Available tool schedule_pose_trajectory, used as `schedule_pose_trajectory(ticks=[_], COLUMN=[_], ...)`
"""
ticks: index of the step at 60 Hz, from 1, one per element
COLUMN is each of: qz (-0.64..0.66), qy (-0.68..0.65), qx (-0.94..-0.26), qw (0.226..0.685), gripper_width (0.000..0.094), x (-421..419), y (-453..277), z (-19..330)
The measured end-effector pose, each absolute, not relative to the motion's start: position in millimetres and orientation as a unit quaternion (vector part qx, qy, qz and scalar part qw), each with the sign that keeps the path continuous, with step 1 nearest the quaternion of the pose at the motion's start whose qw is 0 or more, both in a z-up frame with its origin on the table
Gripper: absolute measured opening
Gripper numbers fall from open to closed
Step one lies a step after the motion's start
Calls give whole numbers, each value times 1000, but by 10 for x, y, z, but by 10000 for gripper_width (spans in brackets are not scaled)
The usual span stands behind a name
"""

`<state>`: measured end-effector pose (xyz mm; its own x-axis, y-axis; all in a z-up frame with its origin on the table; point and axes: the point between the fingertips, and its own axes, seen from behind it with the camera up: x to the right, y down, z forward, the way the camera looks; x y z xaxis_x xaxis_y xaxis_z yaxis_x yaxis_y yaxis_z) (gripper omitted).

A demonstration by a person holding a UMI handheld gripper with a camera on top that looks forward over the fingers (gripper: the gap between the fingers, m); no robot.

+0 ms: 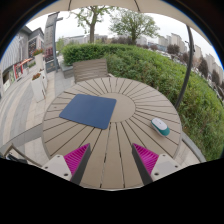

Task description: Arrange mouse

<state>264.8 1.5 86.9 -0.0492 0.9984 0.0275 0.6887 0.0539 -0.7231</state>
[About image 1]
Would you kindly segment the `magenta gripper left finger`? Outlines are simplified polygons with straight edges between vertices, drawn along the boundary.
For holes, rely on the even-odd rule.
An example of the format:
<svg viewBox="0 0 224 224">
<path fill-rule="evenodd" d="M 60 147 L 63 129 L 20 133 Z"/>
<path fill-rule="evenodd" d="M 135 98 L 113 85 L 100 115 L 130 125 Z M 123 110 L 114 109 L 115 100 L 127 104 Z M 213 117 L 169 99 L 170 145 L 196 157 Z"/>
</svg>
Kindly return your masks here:
<svg viewBox="0 0 224 224">
<path fill-rule="evenodd" d="M 42 169 L 79 185 L 90 154 L 90 144 L 86 144 L 65 156 L 55 155 L 42 167 Z"/>
</svg>

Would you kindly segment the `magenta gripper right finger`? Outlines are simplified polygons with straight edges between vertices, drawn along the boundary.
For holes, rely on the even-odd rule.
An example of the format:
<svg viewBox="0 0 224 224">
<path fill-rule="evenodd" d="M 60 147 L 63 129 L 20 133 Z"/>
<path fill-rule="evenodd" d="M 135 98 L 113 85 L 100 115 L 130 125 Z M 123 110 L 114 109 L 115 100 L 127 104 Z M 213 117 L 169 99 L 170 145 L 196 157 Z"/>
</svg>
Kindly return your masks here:
<svg viewBox="0 0 224 224">
<path fill-rule="evenodd" d="M 158 155 L 135 143 L 132 144 L 132 154 L 144 185 L 181 169 L 181 166 L 169 155 Z"/>
</svg>

